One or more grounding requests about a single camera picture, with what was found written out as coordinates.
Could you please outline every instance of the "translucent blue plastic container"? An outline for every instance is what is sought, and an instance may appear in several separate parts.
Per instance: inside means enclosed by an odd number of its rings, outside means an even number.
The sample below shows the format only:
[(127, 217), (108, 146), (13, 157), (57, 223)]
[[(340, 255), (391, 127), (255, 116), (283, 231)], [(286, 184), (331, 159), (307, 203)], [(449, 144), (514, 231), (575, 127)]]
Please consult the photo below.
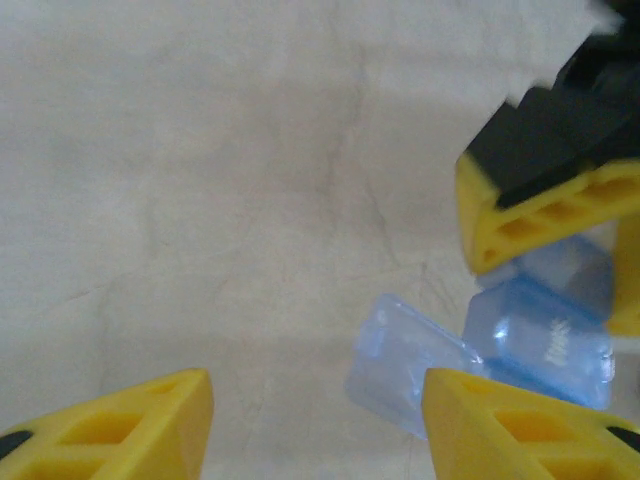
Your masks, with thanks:
[(609, 405), (614, 361), (605, 326), (528, 278), (476, 295), (462, 339), (494, 380), (595, 409)]
[(532, 250), (477, 278), (483, 289), (527, 277), (605, 322), (613, 305), (613, 260), (581, 235)]
[(614, 362), (599, 319), (525, 277), (476, 295), (460, 338), (382, 295), (354, 345), (351, 400), (425, 438), (424, 375), (444, 367), (588, 407), (609, 404)]
[(345, 388), (354, 403), (426, 438), (422, 389), (433, 367), (486, 375), (482, 359), (460, 337), (395, 295), (381, 295), (360, 329)]

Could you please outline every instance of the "beige floor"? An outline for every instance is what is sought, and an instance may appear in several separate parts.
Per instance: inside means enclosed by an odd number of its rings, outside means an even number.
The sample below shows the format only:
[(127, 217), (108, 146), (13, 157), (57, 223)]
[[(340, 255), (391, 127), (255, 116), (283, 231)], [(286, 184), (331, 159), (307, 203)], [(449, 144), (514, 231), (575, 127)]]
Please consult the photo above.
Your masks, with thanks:
[(588, 3), (2, 2), (0, 427), (203, 366), (205, 479), (434, 478), (351, 342), (385, 291), (461, 328), (454, 162)]

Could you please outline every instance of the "yellow triangular piece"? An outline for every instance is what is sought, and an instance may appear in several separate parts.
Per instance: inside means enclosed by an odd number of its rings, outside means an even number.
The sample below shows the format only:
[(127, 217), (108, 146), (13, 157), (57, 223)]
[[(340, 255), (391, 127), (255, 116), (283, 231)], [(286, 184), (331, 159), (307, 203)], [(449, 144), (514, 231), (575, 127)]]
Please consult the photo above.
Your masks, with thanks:
[(0, 478), (195, 480), (212, 417), (207, 371), (178, 372), (13, 427)]
[(422, 410), (438, 480), (637, 480), (621, 418), (447, 369), (427, 371)]

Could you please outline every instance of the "plastic part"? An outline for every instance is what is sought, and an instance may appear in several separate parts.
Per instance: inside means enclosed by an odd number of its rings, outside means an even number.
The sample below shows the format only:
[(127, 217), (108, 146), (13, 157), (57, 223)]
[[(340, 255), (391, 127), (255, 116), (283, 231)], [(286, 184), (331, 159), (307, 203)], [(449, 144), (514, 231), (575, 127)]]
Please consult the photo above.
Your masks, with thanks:
[(462, 339), (494, 380), (595, 409), (609, 405), (614, 360), (605, 326), (526, 278), (473, 297)]
[(395, 295), (381, 295), (354, 344), (349, 398), (425, 438), (420, 402), (424, 373), (448, 367), (482, 375), (482, 359), (459, 337)]
[(28, 430), (18, 430), (0, 437), (0, 460), (13, 452), (24, 442), (33, 437), (33, 432)]
[(611, 254), (581, 235), (516, 257), (477, 278), (483, 289), (523, 276), (553, 291), (604, 323), (613, 310)]
[(613, 252), (615, 298), (609, 331), (616, 335), (640, 336), (640, 214), (618, 223)]
[(554, 88), (640, 103), (640, 3), (635, 8), (636, 18), (623, 33), (587, 38), (558, 73)]
[(640, 267), (633, 253), (640, 222), (626, 220), (640, 212), (640, 113), (589, 98), (534, 88), (520, 107), (504, 107), (487, 123), (456, 165), (463, 251), (471, 271), (481, 275), (620, 219), (609, 329), (640, 335), (640, 297), (633, 293), (638, 284), (631, 284)]
[(608, 427), (607, 430), (640, 453), (640, 433), (632, 432), (622, 427)]
[(430, 369), (422, 400), (438, 480), (632, 480), (621, 418), (463, 372)]
[(593, 92), (530, 88), (518, 107), (504, 103), (467, 151), (511, 208), (583, 172), (640, 156), (632, 105)]
[(18, 425), (3, 480), (195, 480), (213, 417), (206, 370), (186, 370)]

